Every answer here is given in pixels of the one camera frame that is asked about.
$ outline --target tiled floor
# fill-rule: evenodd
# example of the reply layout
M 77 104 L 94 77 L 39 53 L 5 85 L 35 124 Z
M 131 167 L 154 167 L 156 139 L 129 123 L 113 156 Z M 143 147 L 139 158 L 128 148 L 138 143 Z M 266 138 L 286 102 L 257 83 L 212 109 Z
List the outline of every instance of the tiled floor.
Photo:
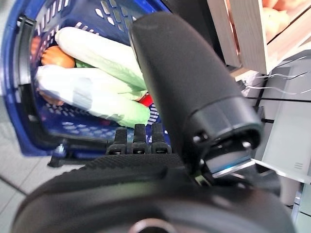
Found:
M 47 167 L 49 157 L 23 157 L 2 98 L 0 98 L 0 151 L 0 233 L 8 233 L 15 212 L 25 198 L 24 194 L 29 194 L 54 176 L 80 166 L 50 168 Z

